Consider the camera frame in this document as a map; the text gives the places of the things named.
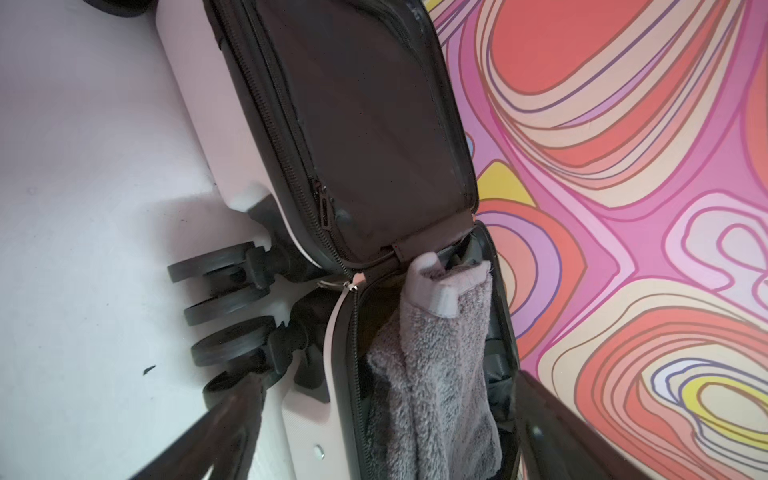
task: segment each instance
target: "open suitcase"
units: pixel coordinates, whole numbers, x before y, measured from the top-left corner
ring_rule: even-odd
[[[169,267],[203,276],[201,323],[269,292],[275,274],[320,288],[287,325],[239,323],[193,347],[223,364],[210,412],[136,478],[246,478],[265,389],[300,352],[283,400],[293,466],[306,478],[378,478],[364,442],[371,396],[365,342],[397,307],[407,266],[492,264],[483,366],[514,478],[644,478],[519,371],[505,288],[476,221],[475,174],[441,49],[419,0],[160,0],[157,26],[227,204],[272,234]]]

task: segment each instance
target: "folded towel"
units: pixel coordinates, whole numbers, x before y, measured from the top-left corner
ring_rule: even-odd
[[[445,272],[434,253],[412,262],[400,309],[367,357],[376,379],[368,440],[382,478],[489,478],[501,467],[482,371],[489,270]]]

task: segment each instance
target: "colorful patterned surface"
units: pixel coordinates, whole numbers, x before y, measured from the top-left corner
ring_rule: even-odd
[[[654,478],[768,478],[768,0],[429,0],[522,364]]]

